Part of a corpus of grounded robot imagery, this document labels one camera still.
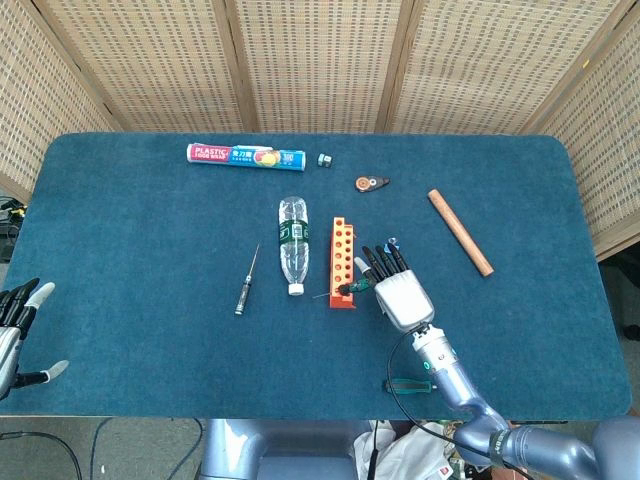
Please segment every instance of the wire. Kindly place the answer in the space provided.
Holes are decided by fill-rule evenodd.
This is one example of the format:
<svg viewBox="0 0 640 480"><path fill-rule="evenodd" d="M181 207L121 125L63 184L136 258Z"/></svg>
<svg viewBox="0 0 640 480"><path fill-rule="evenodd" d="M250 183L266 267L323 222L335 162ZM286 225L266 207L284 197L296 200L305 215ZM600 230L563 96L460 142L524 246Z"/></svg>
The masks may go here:
<svg viewBox="0 0 640 480"><path fill-rule="evenodd" d="M96 457L96 443L98 443L98 434L102 427L104 427L107 423L113 420L113 417L108 417L103 419L96 428L96 431L93 434L93 441L91 442L91 460L89 460L89 480L93 480L93 461Z"/></svg>
<svg viewBox="0 0 640 480"><path fill-rule="evenodd" d="M200 428L200 434L198 435L198 440L196 440L196 443L193 444L193 447L191 447L191 449L187 452L187 454L184 457L182 457L182 460L180 460L180 463L178 463L175 466L175 468L173 469L173 471L171 472L171 475L169 475L167 480L171 480L174 477L174 475L178 473L178 470L180 470L180 467L182 467L182 465L184 465L184 463L188 460L191 454L196 451L196 449L200 445L200 442L202 441L204 427L202 426L202 423L200 423L200 420L198 420L196 417L193 417L193 420L198 424L198 427Z"/></svg>
<svg viewBox="0 0 640 480"><path fill-rule="evenodd" d="M439 434L437 432L434 432L433 430L429 430L428 428L425 428L424 426L420 425L418 420L416 420L407 411L407 409L402 405L402 403L400 403L400 399L398 398L398 394L396 393L396 390L395 390L395 388L393 386L393 382L391 381L391 379L393 378L393 376L391 375L391 365L393 363L393 357L395 356L396 351L398 350L400 345L402 345L402 342L404 341L405 338L407 338L409 335L413 335L414 333L416 333L419 330L422 330L423 328L424 328L424 325L418 325L417 327L412 328L408 332L403 333L402 336L396 342L396 344L393 346L393 349L391 350L391 354L389 355L389 358L387 360L387 383L389 384L389 391L391 392L391 395L393 395L393 399L395 400L396 405L398 405L398 408L400 408L400 410L402 410L402 413L404 413L404 416L407 417L420 430L428 433L429 435L433 435L434 437L437 437L437 438L439 438L441 440L444 440L446 442L453 443L458 448L463 448L465 450L468 450L471 453L475 453L476 455L480 455L481 457L490 459L491 457L489 456L489 454L487 452L483 452L482 450L478 450L477 448L473 448L473 447L467 446L464 443L461 443L461 442L459 442L457 440L454 440L453 438L449 438L449 437L447 437L445 435L441 435L441 434ZM511 465L511 464L509 464L507 462L505 462L504 464L505 464L505 467L507 467L507 468L509 468L511 470L514 470L515 472L519 473L520 475L522 475L527 480L535 480L532 476L530 476L527 473L523 472L522 470L520 470L516 466Z"/></svg>
<svg viewBox="0 0 640 480"><path fill-rule="evenodd" d="M93 434L93 441L91 442L91 460L89 462L89 480L93 480L93 461L96 455L96 443L98 442L98 434L100 433L100 430L102 429L102 427L104 427L111 420L113 420L113 417L105 418L104 420L102 420L102 422L98 424L98 427L96 428L96 431ZM200 442L202 441L202 435L204 434L204 426L202 425L200 420L198 420L197 418L194 417L193 420L198 424L198 428L200 429L198 440L196 440L196 443L193 445L193 447L191 447L191 449L186 453L186 455L182 457L182 460L180 460L180 462L173 468L167 480L171 480L175 476L178 470L180 470L180 467L182 467L182 465L184 465L184 463L189 459L191 454L196 451L196 449L200 445Z"/></svg>
<svg viewBox="0 0 640 480"><path fill-rule="evenodd" d="M60 437L58 437L57 435L53 435L51 433L45 433L45 432L6 432L3 434L0 434L0 440L11 440L11 439L20 438L20 437L48 438L49 440L53 440L54 442L57 442L60 445L62 445L64 449L67 451L67 453L69 454L69 457L71 457L71 461L73 462L73 467L76 469L76 477L78 478L78 480L82 480L82 471L80 471L80 464L78 463L78 457L76 456L72 448L69 446L69 444L64 440L62 440Z"/></svg>
<svg viewBox="0 0 640 480"><path fill-rule="evenodd" d="M18 227L17 225L9 224L7 225L7 240L9 241L9 243L11 244L11 246L15 246L16 244L16 240L18 239L18 235L20 235L20 227ZM11 227L15 228L16 230L18 230L18 233L16 234L15 237L11 237L11 235L9 235L9 230L11 230Z"/></svg>
<svg viewBox="0 0 640 480"><path fill-rule="evenodd" d="M376 420L376 428L373 430L373 449L378 448L378 421Z"/></svg>
<svg viewBox="0 0 640 480"><path fill-rule="evenodd" d="M369 471L367 472L367 480L375 480L377 467L378 467L378 420L376 420L376 428L373 430L373 450L371 450L371 458L369 459Z"/></svg>

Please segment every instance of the clear plastic water bottle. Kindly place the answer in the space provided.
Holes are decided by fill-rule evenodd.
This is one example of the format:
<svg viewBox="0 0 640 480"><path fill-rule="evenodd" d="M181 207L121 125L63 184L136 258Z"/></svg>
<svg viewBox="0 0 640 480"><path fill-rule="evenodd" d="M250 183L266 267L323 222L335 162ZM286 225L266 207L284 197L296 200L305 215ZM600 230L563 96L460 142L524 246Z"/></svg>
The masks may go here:
<svg viewBox="0 0 640 480"><path fill-rule="evenodd" d="M289 295L304 293L304 277L309 269L309 227L307 204L300 197L280 202L280 264L289 282Z"/></svg>

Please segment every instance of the wooden dowel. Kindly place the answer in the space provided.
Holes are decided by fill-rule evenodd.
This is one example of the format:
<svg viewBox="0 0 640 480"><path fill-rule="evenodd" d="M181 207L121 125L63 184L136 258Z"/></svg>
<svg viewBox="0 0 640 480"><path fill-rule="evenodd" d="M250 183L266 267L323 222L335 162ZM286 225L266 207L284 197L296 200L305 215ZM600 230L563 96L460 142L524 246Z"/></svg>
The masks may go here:
<svg viewBox="0 0 640 480"><path fill-rule="evenodd" d="M440 213L444 221L447 223L451 232L455 235L455 237L464 248L471 261L475 264L477 269L480 271L483 277L491 275L493 273L493 267L486 259L486 257L482 254L478 245L473 241L467 229L464 228L464 225L460 222L458 217L451 207L447 204L445 199L440 195L438 190L433 189L428 193L429 200L433 203L433 206L436 207L436 210Z"/></svg>

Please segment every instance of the small bottle cap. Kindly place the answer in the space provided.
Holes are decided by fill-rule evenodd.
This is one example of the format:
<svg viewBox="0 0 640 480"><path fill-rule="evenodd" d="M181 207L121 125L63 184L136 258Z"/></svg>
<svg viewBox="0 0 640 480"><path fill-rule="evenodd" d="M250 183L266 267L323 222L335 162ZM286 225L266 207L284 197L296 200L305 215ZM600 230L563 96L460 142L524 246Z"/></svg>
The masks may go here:
<svg viewBox="0 0 640 480"><path fill-rule="evenodd" d="M318 166L329 168L331 166L331 157L324 153L318 155Z"/></svg>
<svg viewBox="0 0 640 480"><path fill-rule="evenodd" d="M291 283L289 285L289 295L302 295L304 293L304 285L302 283Z"/></svg>

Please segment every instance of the bottle label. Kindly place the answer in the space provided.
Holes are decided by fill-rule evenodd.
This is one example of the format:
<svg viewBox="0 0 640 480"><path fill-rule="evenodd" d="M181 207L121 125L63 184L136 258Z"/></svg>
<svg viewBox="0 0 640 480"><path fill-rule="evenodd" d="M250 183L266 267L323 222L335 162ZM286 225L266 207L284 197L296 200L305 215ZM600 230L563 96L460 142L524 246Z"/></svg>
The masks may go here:
<svg viewBox="0 0 640 480"><path fill-rule="evenodd" d="M289 242L309 243L309 226L301 220L286 220L280 224L280 245Z"/></svg>

